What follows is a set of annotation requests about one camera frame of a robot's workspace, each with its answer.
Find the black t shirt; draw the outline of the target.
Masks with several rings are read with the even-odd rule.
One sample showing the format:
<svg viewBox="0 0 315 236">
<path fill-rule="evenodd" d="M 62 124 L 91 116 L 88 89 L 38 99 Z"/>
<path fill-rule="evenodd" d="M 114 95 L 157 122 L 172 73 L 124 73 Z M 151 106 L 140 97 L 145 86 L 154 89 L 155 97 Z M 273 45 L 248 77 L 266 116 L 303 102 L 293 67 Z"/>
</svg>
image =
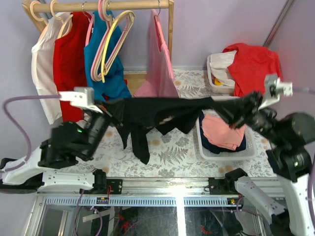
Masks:
<svg viewBox="0 0 315 236">
<path fill-rule="evenodd" d="M 123 145 L 127 146 L 127 140 L 131 138 L 133 154 L 143 164 L 148 164 L 147 133 L 152 129 L 157 129 L 162 135 L 175 128 L 187 134 L 201 111 L 207 109 L 216 111 L 224 121 L 231 123 L 236 114 L 244 111 L 245 104 L 241 98 L 219 101 L 211 97 L 140 97 L 103 102 L 101 107 L 118 120 L 117 131 Z"/>
</svg>

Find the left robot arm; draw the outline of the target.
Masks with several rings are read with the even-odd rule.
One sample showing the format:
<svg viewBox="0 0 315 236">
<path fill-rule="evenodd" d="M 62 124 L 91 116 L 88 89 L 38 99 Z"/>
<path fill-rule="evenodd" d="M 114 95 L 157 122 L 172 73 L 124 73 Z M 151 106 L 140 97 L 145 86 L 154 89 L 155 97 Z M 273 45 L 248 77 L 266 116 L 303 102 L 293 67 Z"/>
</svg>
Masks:
<svg viewBox="0 0 315 236">
<path fill-rule="evenodd" d="M 104 106 L 101 111 L 87 110 L 90 116 L 84 127 L 72 121 L 63 122 L 51 130 L 51 137 L 42 142 L 29 159 L 5 158 L 0 163 L 4 175 L 0 191 L 6 194 L 29 194 L 37 191 L 75 191 L 86 194 L 107 194 L 106 173 L 94 169 L 88 174 L 62 172 L 75 166 L 78 159 L 93 160 L 109 126 L 121 127 L 121 116 L 114 116 Z"/>
</svg>

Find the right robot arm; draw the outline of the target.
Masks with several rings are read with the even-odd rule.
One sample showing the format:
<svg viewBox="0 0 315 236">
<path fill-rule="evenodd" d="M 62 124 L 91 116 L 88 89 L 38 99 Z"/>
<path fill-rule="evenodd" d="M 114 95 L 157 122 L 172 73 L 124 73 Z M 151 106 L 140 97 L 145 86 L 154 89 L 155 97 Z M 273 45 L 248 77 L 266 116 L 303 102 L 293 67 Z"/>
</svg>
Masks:
<svg viewBox="0 0 315 236">
<path fill-rule="evenodd" d="M 239 128 L 245 124 L 274 145 L 266 154 L 282 186 L 286 206 L 273 201 L 240 168 L 225 175 L 225 190 L 247 198 L 264 216 L 273 235 L 313 236 L 315 164 L 305 145 L 315 140 L 314 117 L 307 113 L 291 113 L 277 120 L 266 112 L 265 97 L 259 92 L 222 101 L 221 106 L 219 115 L 230 127 Z"/>
</svg>

